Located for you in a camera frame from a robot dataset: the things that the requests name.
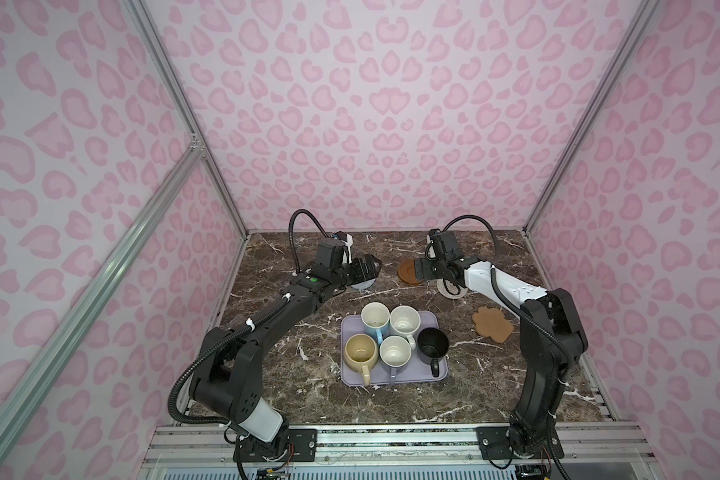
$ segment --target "white mug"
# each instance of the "white mug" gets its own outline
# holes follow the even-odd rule
[[[378,348],[378,356],[389,365],[389,385],[393,386],[398,374],[411,359],[411,346],[405,338],[390,335],[384,339]]]
[[[416,350],[414,336],[421,326],[422,317],[412,306],[396,306],[392,313],[389,314],[390,331],[393,335],[405,338],[411,346],[411,351]]]
[[[384,303],[370,302],[360,312],[365,333],[382,344],[384,337],[389,335],[389,308]]]

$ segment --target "purple tray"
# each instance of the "purple tray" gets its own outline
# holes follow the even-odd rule
[[[427,310],[419,310],[418,314],[422,317],[422,326],[419,331],[428,327],[438,328],[438,318],[434,313]],[[362,375],[350,369],[344,364],[344,345],[353,335],[364,333],[362,319],[360,315],[350,315],[342,320],[342,382],[348,386],[364,386]],[[432,370],[428,363],[424,363],[418,358],[418,354],[413,352],[411,359],[405,364],[405,369],[398,374],[397,383],[414,383],[414,382],[439,382],[448,376],[448,362],[445,358],[440,359],[440,377],[433,378]],[[389,383],[389,366],[378,360],[376,366],[371,369],[371,385],[387,385]]]

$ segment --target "pink leopard print wall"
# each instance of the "pink leopard print wall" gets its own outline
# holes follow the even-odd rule
[[[240,238],[199,165],[61,373],[0,480],[134,478]]]
[[[533,232],[669,480],[720,480],[720,0],[673,0]]]
[[[0,0],[0,404],[187,146],[116,0]]]
[[[254,230],[522,226],[638,3],[147,2]]]

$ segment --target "paw-shaped coaster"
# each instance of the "paw-shaped coaster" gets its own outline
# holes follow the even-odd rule
[[[472,314],[474,331],[480,336],[489,337],[496,343],[504,343],[514,330],[514,325],[498,308],[481,306],[476,313]]]

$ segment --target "round coaster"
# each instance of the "round coaster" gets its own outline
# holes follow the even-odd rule
[[[422,282],[416,280],[416,265],[412,258],[404,260],[398,267],[398,276],[400,280],[409,285],[421,285]]]

